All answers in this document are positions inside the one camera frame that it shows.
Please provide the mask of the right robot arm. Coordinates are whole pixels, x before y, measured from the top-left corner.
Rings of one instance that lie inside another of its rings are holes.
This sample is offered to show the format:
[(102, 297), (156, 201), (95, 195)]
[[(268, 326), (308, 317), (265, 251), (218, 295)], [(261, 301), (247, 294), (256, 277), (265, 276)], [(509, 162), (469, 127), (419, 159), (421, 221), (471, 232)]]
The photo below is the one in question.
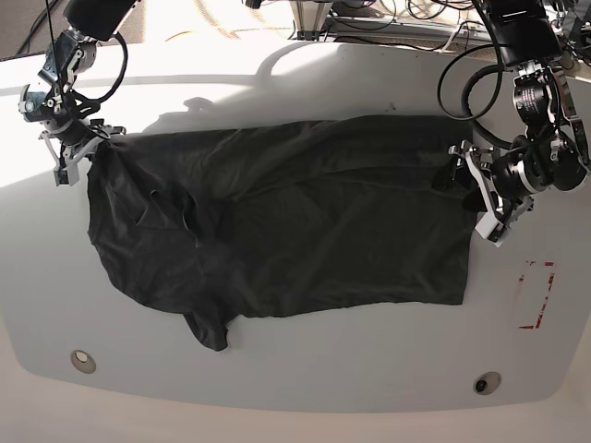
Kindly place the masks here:
[[(64, 10), (68, 28), (58, 36), (51, 34), (45, 61), (38, 77), (48, 86), (46, 92), (23, 87), (18, 110), (25, 121), (44, 127), (41, 139), (55, 160), (54, 176), (58, 185), (73, 185), (78, 180), (78, 163), (92, 158), (97, 148), (112, 136), (124, 135), (122, 126), (107, 125), (92, 119), (123, 83), (128, 64), (127, 43), (119, 29), (136, 1), (70, 1)], [(90, 69), (97, 45), (115, 40), (122, 49), (123, 61), (115, 82), (99, 98), (88, 98), (75, 90), (78, 76)]]

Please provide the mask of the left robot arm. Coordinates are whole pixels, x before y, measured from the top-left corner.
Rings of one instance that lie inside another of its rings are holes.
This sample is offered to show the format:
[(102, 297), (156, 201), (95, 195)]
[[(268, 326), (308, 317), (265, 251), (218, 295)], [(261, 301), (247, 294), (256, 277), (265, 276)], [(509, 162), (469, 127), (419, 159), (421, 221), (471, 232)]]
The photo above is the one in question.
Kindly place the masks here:
[[(500, 243), (512, 224), (534, 205), (533, 196), (550, 187), (562, 192), (579, 188), (590, 175), (589, 145), (564, 70), (561, 42), (540, 1), (475, 1), (490, 37), (494, 65), (470, 77), (461, 95), (462, 122), (488, 142), (478, 147), (464, 140), (449, 149), (455, 157), (452, 179), (474, 181), (467, 198), (481, 213), (476, 231)], [(491, 74), (514, 71), (513, 106), (525, 133), (508, 142), (479, 123), (469, 96), (477, 82)]]

